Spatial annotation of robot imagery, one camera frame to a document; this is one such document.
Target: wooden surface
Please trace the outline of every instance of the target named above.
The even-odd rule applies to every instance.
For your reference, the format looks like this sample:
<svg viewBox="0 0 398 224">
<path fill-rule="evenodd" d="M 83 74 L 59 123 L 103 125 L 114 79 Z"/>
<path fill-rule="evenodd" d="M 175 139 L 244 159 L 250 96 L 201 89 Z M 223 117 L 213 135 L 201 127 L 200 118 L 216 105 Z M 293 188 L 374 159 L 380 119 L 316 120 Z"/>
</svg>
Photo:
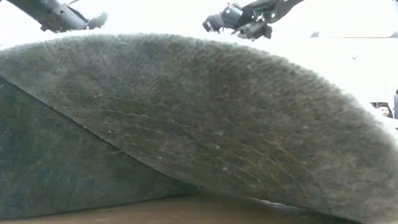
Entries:
<svg viewBox="0 0 398 224">
<path fill-rule="evenodd" d="M 258 200 L 200 193 L 117 208 L 68 213 L 0 224 L 345 224 L 335 218 Z"/>
</svg>

